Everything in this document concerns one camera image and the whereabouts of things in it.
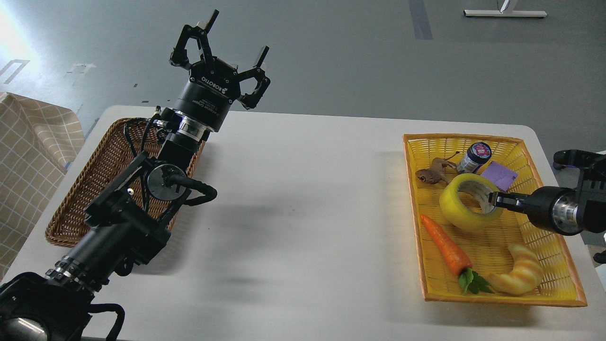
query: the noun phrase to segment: robotiq logo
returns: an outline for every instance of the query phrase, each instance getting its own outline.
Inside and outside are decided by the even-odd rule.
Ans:
[[[225,93],[227,91],[226,87],[221,87],[219,84],[214,83],[213,81],[207,79],[206,77],[202,77],[202,81],[205,82],[206,84],[208,84],[208,86],[210,87],[214,87],[216,90],[218,90],[221,93]]]

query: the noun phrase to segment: toy carrot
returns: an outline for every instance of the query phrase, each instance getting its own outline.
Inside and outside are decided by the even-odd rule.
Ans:
[[[438,246],[442,253],[444,261],[450,272],[458,277],[458,283],[461,287],[461,294],[471,291],[474,294],[480,291],[493,293],[488,287],[488,282],[477,272],[471,270],[471,260],[465,252],[444,232],[442,226],[433,221],[430,217],[421,214],[421,221],[425,225],[425,230],[431,236],[431,239]]]

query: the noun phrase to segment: yellow tape roll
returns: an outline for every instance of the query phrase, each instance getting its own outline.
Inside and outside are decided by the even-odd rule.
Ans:
[[[477,231],[499,218],[502,208],[488,202],[490,192],[499,189],[490,180],[478,174],[460,174],[446,186],[440,195],[440,209],[451,224],[465,231]],[[473,212],[463,204],[459,192],[470,194],[480,204],[482,213]]]

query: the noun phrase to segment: purple sticky note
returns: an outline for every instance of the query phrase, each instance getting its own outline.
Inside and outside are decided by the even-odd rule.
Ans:
[[[492,161],[488,167],[484,169],[482,176],[490,180],[500,190],[507,191],[518,177],[518,173],[503,166],[502,164]]]

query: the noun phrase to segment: white table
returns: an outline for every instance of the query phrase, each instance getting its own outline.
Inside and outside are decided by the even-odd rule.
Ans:
[[[108,126],[150,107],[107,109],[5,276],[43,274],[67,250],[44,229]],[[93,302],[120,303],[126,340],[604,340],[606,294],[579,236],[566,241],[589,306],[424,302],[403,133],[524,139],[525,126],[230,112],[195,177],[215,201],[179,212],[167,247]],[[110,313],[85,335],[103,337]]]

